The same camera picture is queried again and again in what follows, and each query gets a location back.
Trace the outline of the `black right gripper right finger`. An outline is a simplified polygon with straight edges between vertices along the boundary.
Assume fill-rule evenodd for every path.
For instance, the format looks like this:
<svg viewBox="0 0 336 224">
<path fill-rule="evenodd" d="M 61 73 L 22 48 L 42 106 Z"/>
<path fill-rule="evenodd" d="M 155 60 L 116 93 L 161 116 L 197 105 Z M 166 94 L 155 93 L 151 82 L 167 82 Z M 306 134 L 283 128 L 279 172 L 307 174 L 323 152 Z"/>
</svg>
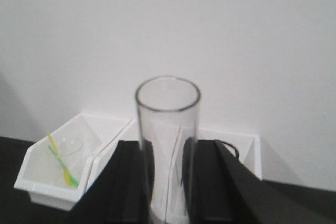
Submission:
<svg viewBox="0 0 336 224">
<path fill-rule="evenodd" d="M 333 223 L 258 179 L 219 140 L 186 140 L 191 223 Z"/>
</svg>

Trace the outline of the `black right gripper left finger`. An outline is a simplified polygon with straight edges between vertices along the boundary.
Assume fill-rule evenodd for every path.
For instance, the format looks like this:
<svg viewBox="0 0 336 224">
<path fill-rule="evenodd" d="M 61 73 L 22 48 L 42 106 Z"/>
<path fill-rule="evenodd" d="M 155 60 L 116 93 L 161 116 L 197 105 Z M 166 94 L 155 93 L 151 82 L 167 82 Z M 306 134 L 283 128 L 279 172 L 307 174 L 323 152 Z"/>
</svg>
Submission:
<svg viewBox="0 0 336 224">
<path fill-rule="evenodd" d="M 153 178 L 153 147 L 146 141 L 119 141 L 112 157 L 68 213 L 69 223 L 151 223 L 142 181 L 143 159 Z"/>
</svg>

